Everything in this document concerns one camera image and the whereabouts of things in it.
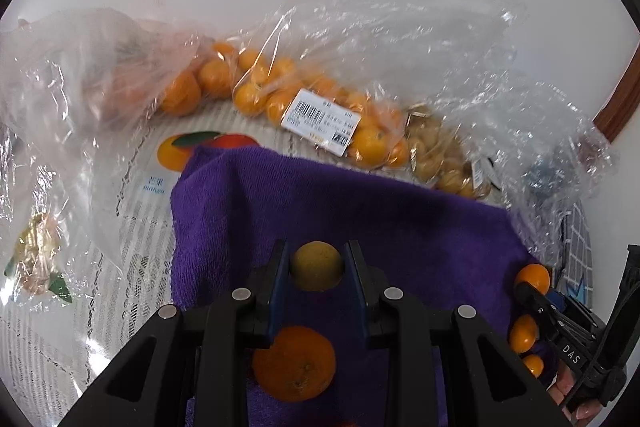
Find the person right hand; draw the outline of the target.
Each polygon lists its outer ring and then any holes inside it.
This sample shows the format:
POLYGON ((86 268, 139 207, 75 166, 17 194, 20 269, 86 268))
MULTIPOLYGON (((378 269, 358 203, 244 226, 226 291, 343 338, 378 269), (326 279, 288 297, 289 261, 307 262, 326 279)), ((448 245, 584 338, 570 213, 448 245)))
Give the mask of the person right hand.
MULTIPOLYGON (((560 362, 558 373, 556 373, 554 383, 548 389, 548 394, 557 405, 560 405, 574 384, 575 378, 572 371, 563 362, 560 362)), ((592 400, 580 405, 574 413, 570 413, 566 407, 562 408, 562 412, 574 426, 587 426, 602 409, 602 404, 598 400, 592 400)))

